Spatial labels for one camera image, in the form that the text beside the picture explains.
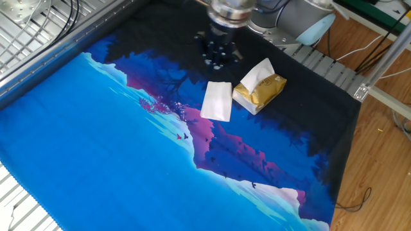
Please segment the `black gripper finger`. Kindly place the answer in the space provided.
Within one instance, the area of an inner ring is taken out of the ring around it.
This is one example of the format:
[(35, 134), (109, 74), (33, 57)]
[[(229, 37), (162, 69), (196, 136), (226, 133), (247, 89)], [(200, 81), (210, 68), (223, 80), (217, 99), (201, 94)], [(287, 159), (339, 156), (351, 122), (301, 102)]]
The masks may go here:
[(216, 65), (216, 47), (213, 41), (209, 41), (204, 34), (197, 33), (195, 35), (195, 42), (197, 43), (201, 57), (204, 59), (206, 65)]
[(220, 44), (213, 51), (213, 69), (220, 70), (243, 59), (234, 42)]

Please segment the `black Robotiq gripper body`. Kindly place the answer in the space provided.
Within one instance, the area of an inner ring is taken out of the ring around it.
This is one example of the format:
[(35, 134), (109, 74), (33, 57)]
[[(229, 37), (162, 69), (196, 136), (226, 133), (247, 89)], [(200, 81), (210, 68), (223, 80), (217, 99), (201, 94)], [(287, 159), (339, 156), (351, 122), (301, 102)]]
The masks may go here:
[(207, 43), (213, 43), (218, 49), (230, 44), (233, 41), (236, 28), (228, 28), (219, 24), (211, 24), (207, 32)]

